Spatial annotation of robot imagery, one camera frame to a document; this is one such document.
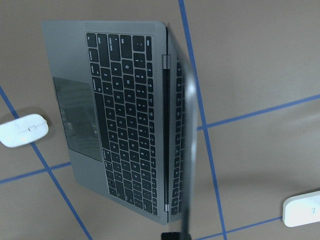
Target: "white object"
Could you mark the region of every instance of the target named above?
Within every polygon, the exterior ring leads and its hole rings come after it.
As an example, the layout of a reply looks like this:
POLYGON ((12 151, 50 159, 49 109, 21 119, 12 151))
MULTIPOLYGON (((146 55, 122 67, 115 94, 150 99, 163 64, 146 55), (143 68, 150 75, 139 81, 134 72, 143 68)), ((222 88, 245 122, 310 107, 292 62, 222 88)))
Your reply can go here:
POLYGON ((285 200, 282 220, 287 227, 320 222, 320 191, 292 196, 285 200))
POLYGON ((9 148, 32 143, 48 133, 47 121, 39 114, 29 114, 0 125, 0 141, 9 148))

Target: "space bar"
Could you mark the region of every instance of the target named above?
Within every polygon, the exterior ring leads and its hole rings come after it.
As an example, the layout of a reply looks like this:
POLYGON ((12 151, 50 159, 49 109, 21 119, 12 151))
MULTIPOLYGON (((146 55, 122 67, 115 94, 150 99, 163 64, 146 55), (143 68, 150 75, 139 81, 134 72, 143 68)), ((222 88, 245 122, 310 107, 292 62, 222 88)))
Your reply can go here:
POLYGON ((95 93, 94 99, 95 99, 95 106, 96 106, 96 114, 97 114, 98 123, 99 123, 101 144, 104 149, 110 150, 107 122, 106 122, 106 115, 105 115, 104 97, 102 94, 95 93))

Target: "open laptop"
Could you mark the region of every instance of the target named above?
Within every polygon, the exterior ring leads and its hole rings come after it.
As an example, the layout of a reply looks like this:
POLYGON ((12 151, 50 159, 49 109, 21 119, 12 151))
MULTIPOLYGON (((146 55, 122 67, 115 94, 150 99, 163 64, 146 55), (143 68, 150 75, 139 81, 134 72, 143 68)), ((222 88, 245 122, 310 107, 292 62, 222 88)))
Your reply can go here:
POLYGON ((42 29, 76 181, 162 225, 188 218, 196 89, 168 28, 50 20, 42 29))

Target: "laptop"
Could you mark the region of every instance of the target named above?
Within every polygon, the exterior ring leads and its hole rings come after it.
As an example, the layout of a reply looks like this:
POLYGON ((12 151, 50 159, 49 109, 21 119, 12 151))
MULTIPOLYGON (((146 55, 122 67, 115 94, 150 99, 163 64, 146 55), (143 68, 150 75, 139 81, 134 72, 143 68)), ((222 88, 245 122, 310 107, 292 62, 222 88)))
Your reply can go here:
POLYGON ((188 218, 196 88, 170 28, 49 20, 42 30, 76 181, 162 225, 188 218))

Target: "floor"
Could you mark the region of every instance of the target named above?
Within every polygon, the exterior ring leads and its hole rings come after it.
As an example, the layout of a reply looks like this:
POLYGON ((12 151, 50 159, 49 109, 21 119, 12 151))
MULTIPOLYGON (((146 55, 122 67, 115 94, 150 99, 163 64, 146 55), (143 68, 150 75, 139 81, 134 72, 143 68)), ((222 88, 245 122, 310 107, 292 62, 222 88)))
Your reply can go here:
POLYGON ((38 113, 46 137, 0 144, 0 239, 160 239, 170 230, 78 185, 43 20, 170 23, 197 72, 194 240, 318 239, 282 204, 319 188, 320 1, 1 1, 0 123, 38 113))

